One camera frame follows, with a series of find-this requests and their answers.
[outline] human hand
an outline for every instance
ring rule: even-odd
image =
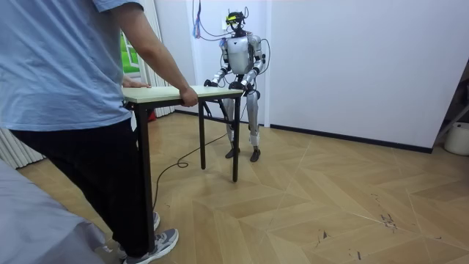
[[[124,79],[122,80],[122,86],[125,88],[141,88],[141,87],[146,87],[146,88],[151,88],[150,85],[144,84],[140,81],[134,81],[132,78],[124,76]]]
[[[182,106],[195,106],[199,101],[196,92],[190,87],[184,90],[180,90],[179,94],[181,95],[181,98],[184,101],[184,104]]]

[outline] robot leg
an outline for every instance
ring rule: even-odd
[[[235,99],[223,99],[223,104],[225,105],[226,114],[228,114],[229,121],[233,121],[235,115]],[[235,132],[233,131],[231,125],[226,124],[226,135],[228,135],[228,140],[232,145],[231,150],[225,155],[225,158],[232,158],[233,153],[233,140]]]
[[[257,112],[259,111],[257,100],[259,99],[259,95],[257,91],[249,91],[247,97],[249,130],[251,131],[249,141],[254,147],[251,161],[256,162],[261,155],[261,151],[259,149],[259,123],[257,121]]]

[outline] man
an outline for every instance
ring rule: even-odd
[[[186,106],[197,104],[197,94],[138,0],[2,0],[0,26],[0,127],[47,156],[83,191],[127,264],[167,254],[177,230],[156,235],[155,250],[147,253],[136,140],[122,105],[121,85],[129,80],[122,77],[120,31],[179,89]]]

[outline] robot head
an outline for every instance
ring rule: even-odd
[[[234,37],[244,37],[246,36],[246,31],[243,30],[243,24],[246,24],[244,21],[246,17],[242,12],[231,12],[226,17],[226,24],[230,25],[234,32]]]

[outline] wooden floor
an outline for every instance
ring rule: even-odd
[[[196,117],[172,114],[149,124],[152,176],[198,147]],[[206,121],[207,141],[225,133]],[[241,128],[240,179],[231,181],[226,138],[186,169],[160,180],[159,230],[175,227],[164,264],[469,263],[469,159],[437,147],[432,155],[263,128],[262,155],[249,161]],[[109,228],[49,161],[20,172]],[[109,241],[110,248],[115,242]],[[114,253],[101,255],[119,263]]]

